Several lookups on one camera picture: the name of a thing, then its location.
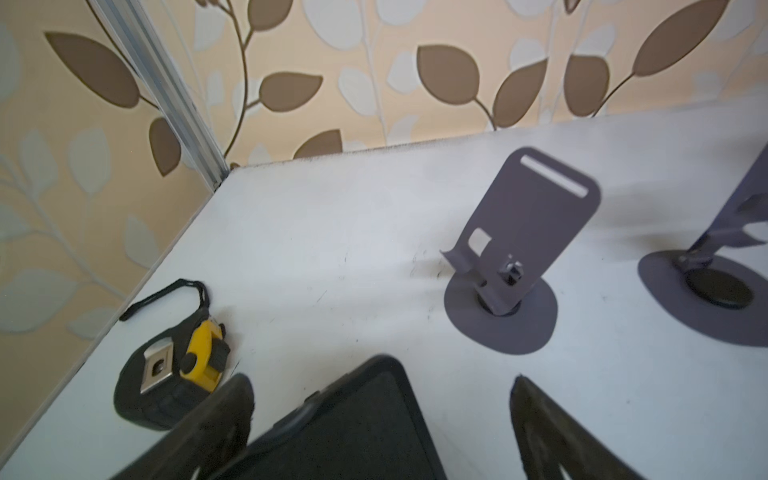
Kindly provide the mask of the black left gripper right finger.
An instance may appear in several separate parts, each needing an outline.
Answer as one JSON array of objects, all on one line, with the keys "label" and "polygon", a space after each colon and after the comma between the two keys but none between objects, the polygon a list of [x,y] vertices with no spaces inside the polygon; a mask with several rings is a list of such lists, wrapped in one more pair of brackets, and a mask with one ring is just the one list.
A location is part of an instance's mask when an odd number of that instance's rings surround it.
[{"label": "black left gripper right finger", "polygon": [[511,423],[529,479],[639,479],[531,379],[519,375],[510,392]]}]

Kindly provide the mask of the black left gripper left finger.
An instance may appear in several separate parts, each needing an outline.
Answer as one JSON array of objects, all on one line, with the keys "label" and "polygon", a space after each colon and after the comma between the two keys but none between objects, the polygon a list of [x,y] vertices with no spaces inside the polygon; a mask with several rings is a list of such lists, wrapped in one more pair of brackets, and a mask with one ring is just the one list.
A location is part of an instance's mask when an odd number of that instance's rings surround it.
[{"label": "black left gripper left finger", "polygon": [[208,479],[245,448],[254,408],[252,384],[238,373],[114,477]]}]

